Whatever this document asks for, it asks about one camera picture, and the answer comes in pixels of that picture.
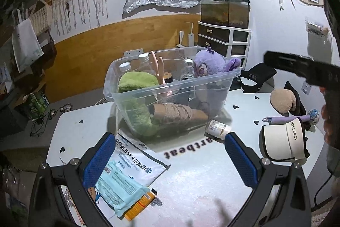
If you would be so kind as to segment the tan rope cardboard spool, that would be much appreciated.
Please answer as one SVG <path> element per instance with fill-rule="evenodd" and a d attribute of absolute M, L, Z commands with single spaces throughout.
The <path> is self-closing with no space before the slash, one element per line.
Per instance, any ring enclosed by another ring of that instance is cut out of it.
<path fill-rule="evenodd" d="M 208 121 L 208 116 L 199 109 L 191 109 L 183 104 L 153 104 L 149 107 L 153 120 L 161 124 L 189 126 L 203 124 Z"/>

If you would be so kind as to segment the pink bunny ear fan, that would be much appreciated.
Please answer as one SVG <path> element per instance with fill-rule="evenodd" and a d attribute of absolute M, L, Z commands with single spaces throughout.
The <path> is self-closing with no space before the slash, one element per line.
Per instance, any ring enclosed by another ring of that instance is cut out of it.
<path fill-rule="evenodd" d="M 150 54 L 151 54 L 151 67 L 155 72 L 155 76 L 157 78 L 157 81 L 158 81 L 159 85 L 164 85 L 165 79 L 164 79 L 164 61 L 163 61 L 163 58 L 161 56 L 159 56 L 159 58 L 157 58 L 154 51 L 151 51 Z"/>

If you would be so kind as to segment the teal wipes packet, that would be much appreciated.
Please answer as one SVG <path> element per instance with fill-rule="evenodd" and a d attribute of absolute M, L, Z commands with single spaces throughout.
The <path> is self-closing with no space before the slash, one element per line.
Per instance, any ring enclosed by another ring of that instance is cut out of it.
<path fill-rule="evenodd" d="M 115 163 L 104 167 L 96 188 L 106 203 L 122 217 L 150 190 L 126 176 Z"/>

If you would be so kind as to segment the cream sun visor hat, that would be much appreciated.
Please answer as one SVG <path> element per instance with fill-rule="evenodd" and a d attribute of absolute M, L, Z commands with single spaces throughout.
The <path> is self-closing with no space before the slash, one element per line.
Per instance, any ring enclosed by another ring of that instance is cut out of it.
<path fill-rule="evenodd" d="M 262 155 L 275 162 L 304 161 L 310 156 L 303 122 L 296 118 L 285 124 L 262 126 L 259 148 Z"/>

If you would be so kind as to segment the white pet wipes pouch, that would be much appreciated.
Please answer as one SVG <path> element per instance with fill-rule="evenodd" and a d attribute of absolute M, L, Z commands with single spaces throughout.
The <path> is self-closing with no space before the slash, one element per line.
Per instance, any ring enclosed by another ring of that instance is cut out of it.
<path fill-rule="evenodd" d="M 169 170 L 171 164 L 143 142 L 120 129 L 108 164 L 115 164 L 126 176 L 147 187 Z"/>

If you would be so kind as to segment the beige plush toy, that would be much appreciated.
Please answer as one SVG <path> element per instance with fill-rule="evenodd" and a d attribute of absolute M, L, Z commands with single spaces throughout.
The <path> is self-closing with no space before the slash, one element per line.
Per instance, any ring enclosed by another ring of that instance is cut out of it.
<path fill-rule="evenodd" d="M 297 107 L 296 97 L 289 89 L 274 89 L 270 94 L 270 103 L 280 114 L 294 112 Z"/>

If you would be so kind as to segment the white pill bottle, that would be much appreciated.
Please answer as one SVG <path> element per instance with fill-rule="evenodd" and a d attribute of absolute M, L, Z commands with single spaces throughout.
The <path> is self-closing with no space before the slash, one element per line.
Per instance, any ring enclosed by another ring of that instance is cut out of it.
<path fill-rule="evenodd" d="M 227 134 L 232 130 L 230 125 L 211 120 L 205 127 L 205 136 L 215 141 L 223 142 Z"/>

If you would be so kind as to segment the cartoon printed packet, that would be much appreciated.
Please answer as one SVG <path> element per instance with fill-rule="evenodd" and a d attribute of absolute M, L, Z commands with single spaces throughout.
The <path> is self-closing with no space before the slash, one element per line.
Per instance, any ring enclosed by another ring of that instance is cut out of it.
<path fill-rule="evenodd" d="M 66 212 L 76 226 L 105 226 L 105 219 L 84 188 L 76 185 L 61 186 Z"/>

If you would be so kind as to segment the black cap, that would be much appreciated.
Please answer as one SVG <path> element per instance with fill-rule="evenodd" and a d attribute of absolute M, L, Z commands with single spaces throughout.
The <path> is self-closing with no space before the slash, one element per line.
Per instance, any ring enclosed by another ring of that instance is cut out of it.
<path fill-rule="evenodd" d="M 242 70 L 241 75 L 233 79 L 230 91 L 241 89 L 243 93 L 259 92 L 263 84 L 276 74 L 277 71 L 274 68 L 265 63 L 259 63 L 248 71 Z M 253 81 L 255 84 L 246 85 L 241 81 L 241 78 Z"/>

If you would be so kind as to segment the green plush towel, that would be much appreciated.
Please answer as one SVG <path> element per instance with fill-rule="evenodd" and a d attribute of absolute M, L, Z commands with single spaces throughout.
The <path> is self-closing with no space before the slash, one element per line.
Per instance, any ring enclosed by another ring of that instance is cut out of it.
<path fill-rule="evenodd" d="M 143 71 L 128 71 L 123 74 L 119 80 L 118 92 L 132 92 L 138 89 L 154 87 L 158 84 L 157 78 L 150 73 Z M 140 94 L 136 96 L 136 94 L 134 94 L 123 101 L 123 111 L 128 117 L 130 126 L 138 135 L 151 137 L 157 133 L 159 124 L 153 122 L 149 108 L 147 107 L 155 102 L 155 97 L 150 94 L 147 96 L 142 96 Z"/>

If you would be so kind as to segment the clear plastic storage bin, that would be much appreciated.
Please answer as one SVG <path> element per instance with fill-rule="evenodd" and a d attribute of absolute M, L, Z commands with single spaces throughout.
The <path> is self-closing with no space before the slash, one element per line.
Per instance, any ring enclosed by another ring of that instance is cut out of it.
<path fill-rule="evenodd" d="M 185 47 L 185 48 L 173 48 L 169 50 L 162 50 L 162 51 L 155 51 L 156 57 L 159 58 L 161 56 L 164 61 L 164 79 L 165 84 L 164 85 L 157 85 L 154 87 L 146 88 L 146 89 L 138 89 L 132 92 L 126 92 L 126 93 L 119 93 L 118 92 L 118 84 L 119 80 L 123 76 L 123 74 L 119 70 L 119 65 L 124 62 L 130 62 L 131 64 L 131 70 L 130 71 L 138 71 L 139 68 L 139 58 L 138 56 L 130 57 L 130 58 L 120 58 L 117 60 L 114 60 L 108 70 L 107 74 L 105 76 L 104 81 L 104 88 L 103 88 L 103 94 L 107 101 L 112 101 L 116 104 L 117 108 L 121 112 L 121 115 L 126 122 L 128 128 L 131 130 L 131 132 L 135 135 L 138 135 L 133 128 L 130 126 L 130 122 L 128 120 L 128 117 L 126 113 L 123 111 L 122 103 L 125 99 L 127 99 L 129 96 L 133 96 L 134 94 L 147 96 L 150 94 L 151 96 L 155 97 L 156 102 L 153 104 L 166 104 L 166 103 L 172 103 L 172 104 L 183 104 L 185 106 L 189 106 L 191 109 L 197 109 L 198 106 L 198 99 L 195 96 L 195 87 L 198 85 L 201 80 L 199 78 L 192 78 L 190 80 L 180 80 L 181 71 L 184 67 L 184 61 L 186 59 L 192 59 L 194 61 L 195 55 L 200 50 L 205 50 L 207 47 Z M 219 116 L 224 109 L 221 109 L 219 114 L 217 114 L 213 118 L 208 118 L 208 121 L 211 119 L 216 118 Z M 167 124 L 161 124 L 156 120 L 153 120 L 154 123 L 159 124 L 159 129 L 157 133 L 153 136 L 160 136 L 165 134 L 167 131 L 177 131 L 177 130 L 185 130 L 185 129 L 191 129 L 194 127 L 202 126 L 206 124 L 207 122 L 203 124 L 194 124 L 189 126 L 182 126 L 182 125 L 167 125 Z"/>

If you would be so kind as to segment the white drawer unit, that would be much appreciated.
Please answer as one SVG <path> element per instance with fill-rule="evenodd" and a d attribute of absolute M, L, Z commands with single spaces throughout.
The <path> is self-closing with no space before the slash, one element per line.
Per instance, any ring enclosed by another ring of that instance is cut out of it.
<path fill-rule="evenodd" d="M 241 69 L 245 68 L 251 30 L 198 22 L 198 42 L 201 47 L 209 46 L 226 58 L 239 58 Z"/>

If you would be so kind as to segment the purple plush toy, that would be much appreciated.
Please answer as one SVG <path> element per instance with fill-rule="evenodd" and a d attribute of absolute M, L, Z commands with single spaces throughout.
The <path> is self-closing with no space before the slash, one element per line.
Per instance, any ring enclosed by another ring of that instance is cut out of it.
<path fill-rule="evenodd" d="M 215 117 L 224 106 L 232 81 L 239 71 L 239 58 L 226 59 L 218 52 L 207 47 L 200 50 L 194 59 L 194 75 L 201 82 L 195 87 L 198 99 L 197 109 L 209 118 Z"/>

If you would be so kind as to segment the clear plastic bottle middle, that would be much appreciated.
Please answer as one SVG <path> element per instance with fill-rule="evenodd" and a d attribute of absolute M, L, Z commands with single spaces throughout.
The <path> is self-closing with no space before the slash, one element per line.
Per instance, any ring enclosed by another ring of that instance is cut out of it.
<path fill-rule="evenodd" d="M 138 71 L 146 72 L 151 75 L 155 75 L 155 71 L 150 64 L 149 55 L 147 53 L 139 54 L 139 68 Z"/>

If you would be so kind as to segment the purple handled brush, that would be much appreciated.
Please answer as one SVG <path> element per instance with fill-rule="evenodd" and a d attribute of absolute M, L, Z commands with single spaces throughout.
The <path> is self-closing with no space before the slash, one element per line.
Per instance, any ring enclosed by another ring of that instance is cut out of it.
<path fill-rule="evenodd" d="M 304 123 L 310 125 L 316 125 L 319 122 L 319 111 L 316 109 L 310 110 L 306 115 L 300 116 L 277 116 L 277 117 L 265 117 L 262 119 L 263 122 L 269 123 L 269 125 L 286 124 L 295 119 L 300 119 Z"/>

